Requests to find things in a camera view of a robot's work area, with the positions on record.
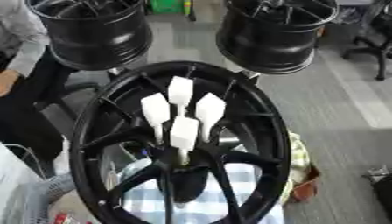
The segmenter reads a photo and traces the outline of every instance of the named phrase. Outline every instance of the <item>white plastic cube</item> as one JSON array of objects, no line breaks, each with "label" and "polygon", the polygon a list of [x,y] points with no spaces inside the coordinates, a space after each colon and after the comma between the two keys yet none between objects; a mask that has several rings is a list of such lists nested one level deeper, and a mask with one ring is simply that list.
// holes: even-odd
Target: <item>white plastic cube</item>
[{"label": "white plastic cube", "polygon": [[188,105],[193,95],[193,80],[174,76],[169,85],[169,102]]},{"label": "white plastic cube", "polygon": [[184,116],[177,116],[170,132],[171,146],[192,151],[196,143],[199,121]]},{"label": "white plastic cube", "polygon": [[203,122],[202,137],[208,142],[211,128],[225,114],[226,102],[208,93],[196,103],[196,117]]},{"label": "white plastic cube", "polygon": [[142,109],[150,126],[160,126],[170,119],[170,104],[160,93],[144,97]]}]

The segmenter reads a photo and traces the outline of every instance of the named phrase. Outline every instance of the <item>cable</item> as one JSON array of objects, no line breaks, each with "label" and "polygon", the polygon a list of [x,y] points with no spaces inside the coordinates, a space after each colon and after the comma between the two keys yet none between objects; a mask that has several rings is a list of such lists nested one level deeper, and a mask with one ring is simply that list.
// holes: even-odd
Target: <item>cable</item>
[{"label": "cable", "polygon": [[47,179],[47,176],[45,175],[44,171],[42,170],[41,165],[39,164],[38,158],[35,156],[34,152],[32,151],[31,148],[24,147],[21,144],[16,144],[16,143],[6,143],[6,147],[17,147],[19,149],[25,150],[27,153],[29,153],[32,156],[32,159],[34,159],[35,163],[37,164],[37,168],[39,171],[39,174],[41,175],[42,178]]}]

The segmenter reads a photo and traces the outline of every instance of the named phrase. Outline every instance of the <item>hand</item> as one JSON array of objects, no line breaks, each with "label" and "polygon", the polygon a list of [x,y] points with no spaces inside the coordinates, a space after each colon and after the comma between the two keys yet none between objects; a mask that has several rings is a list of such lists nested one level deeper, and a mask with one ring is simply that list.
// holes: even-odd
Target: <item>hand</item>
[{"label": "hand", "polygon": [[7,95],[11,91],[18,77],[19,73],[14,70],[5,70],[0,73],[0,97]]}]

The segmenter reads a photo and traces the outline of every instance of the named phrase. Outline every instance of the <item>person's leg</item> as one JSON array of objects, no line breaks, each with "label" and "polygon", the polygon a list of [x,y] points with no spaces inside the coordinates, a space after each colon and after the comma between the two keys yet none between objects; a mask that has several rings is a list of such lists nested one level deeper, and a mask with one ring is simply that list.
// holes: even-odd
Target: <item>person's leg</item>
[{"label": "person's leg", "polygon": [[0,141],[31,147],[45,161],[52,161],[60,154],[62,135],[33,103],[49,87],[62,88],[71,73],[66,70],[46,52],[30,77],[18,80],[11,92],[0,98]]}]

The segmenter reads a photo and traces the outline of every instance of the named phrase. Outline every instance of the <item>plaid tablecloth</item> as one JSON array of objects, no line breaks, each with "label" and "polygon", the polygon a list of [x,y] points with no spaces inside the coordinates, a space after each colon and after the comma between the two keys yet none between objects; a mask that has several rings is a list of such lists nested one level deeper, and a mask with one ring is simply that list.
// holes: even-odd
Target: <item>plaid tablecloth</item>
[{"label": "plaid tablecloth", "polygon": [[[119,178],[129,177],[150,163],[148,158],[138,160],[120,172]],[[248,164],[227,164],[225,168],[241,205],[256,187],[255,169]],[[164,197],[158,190],[156,180],[147,181],[126,192],[122,206],[145,221],[165,224]],[[227,213],[228,204],[223,192],[214,175],[209,173],[205,191],[194,201],[175,205],[173,219],[176,224],[207,224],[221,219]],[[284,224],[282,206],[276,204],[259,223]]]}]

